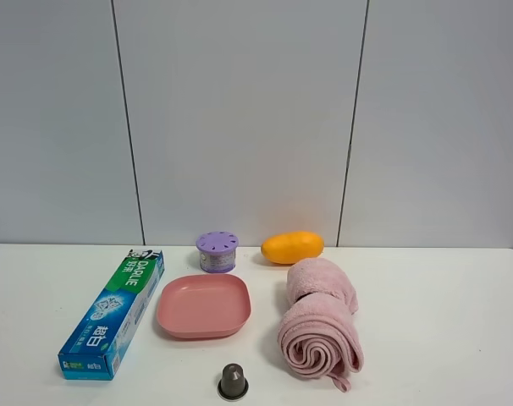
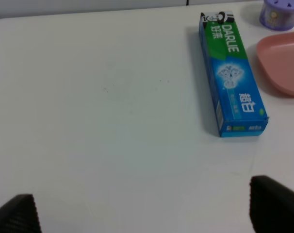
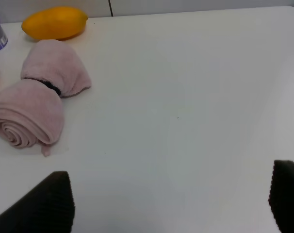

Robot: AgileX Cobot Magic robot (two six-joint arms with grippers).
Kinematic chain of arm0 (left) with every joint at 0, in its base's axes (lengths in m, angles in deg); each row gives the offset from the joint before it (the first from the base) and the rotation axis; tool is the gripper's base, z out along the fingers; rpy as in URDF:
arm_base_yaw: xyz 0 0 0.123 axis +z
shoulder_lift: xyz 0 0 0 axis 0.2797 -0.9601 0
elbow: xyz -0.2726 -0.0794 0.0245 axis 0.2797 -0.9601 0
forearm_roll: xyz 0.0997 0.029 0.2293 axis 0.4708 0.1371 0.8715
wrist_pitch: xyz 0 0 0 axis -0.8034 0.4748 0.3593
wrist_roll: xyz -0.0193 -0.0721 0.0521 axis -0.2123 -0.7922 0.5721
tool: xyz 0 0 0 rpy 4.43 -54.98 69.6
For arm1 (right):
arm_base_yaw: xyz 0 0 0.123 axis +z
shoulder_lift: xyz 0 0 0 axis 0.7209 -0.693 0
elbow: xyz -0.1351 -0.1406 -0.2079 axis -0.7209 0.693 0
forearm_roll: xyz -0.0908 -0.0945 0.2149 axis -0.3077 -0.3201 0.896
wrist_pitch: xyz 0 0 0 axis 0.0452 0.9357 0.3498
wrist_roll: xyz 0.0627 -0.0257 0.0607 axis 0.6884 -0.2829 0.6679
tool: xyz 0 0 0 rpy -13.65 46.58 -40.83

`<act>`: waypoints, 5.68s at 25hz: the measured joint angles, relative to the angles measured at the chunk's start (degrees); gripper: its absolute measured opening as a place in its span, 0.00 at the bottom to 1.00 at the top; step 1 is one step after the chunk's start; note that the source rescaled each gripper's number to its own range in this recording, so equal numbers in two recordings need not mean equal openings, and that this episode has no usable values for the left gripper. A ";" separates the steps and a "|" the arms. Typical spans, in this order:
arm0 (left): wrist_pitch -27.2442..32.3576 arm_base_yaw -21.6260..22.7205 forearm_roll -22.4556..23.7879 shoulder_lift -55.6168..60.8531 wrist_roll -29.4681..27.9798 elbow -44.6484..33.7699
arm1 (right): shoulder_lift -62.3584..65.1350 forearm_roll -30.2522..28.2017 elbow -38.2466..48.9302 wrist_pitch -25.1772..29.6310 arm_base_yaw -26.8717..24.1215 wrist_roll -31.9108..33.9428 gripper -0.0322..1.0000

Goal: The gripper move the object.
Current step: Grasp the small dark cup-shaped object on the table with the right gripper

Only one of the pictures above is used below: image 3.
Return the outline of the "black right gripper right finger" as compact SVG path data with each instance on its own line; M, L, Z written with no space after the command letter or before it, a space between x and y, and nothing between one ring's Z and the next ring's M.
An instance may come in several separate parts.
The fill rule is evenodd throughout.
M294 233L294 162L275 160L268 199L282 233Z

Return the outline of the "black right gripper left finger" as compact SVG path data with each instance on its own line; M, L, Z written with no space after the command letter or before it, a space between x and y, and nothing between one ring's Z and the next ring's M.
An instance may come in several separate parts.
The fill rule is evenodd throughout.
M74 217L69 174L55 171L0 214L0 233L70 233Z

